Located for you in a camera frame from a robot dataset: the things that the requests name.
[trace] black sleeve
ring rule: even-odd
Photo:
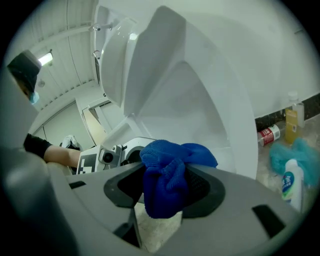
[[[47,148],[49,148],[51,145],[52,144],[50,144],[48,141],[36,136],[32,136],[29,133],[26,136],[26,139],[23,144],[26,151],[34,153],[42,159],[45,156]]]

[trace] ceiling light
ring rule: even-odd
[[[53,60],[53,56],[52,56],[52,53],[51,53],[51,52],[47,53],[46,55],[44,55],[43,57],[41,57],[41,58],[39,59],[39,61],[41,62],[41,65],[42,65],[42,66],[45,65],[45,64],[47,64],[48,62],[50,62],[50,61],[52,61],[52,60]]]
[[[39,87],[44,87],[46,85],[45,81],[43,81],[42,79],[40,79],[40,81],[38,82],[38,86]]]

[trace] person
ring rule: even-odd
[[[34,104],[39,99],[35,92],[35,87],[41,63],[27,50],[16,56],[7,67],[21,91]],[[50,142],[29,133],[23,146],[26,151],[38,155],[47,163],[54,162],[75,168],[78,166],[79,150],[52,145]]]

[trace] person's arm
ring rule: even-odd
[[[51,145],[44,152],[43,159],[46,162],[59,163],[63,166],[78,167],[80,151]]]

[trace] white toilet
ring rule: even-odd
[[[217,168],[256,178],[247,91],[213,42],[182,16],[161,6],[148,24],[123,18],[105,40],[99,65],[101,86],[123,115],[103,146],[139,136],[198,143]]]

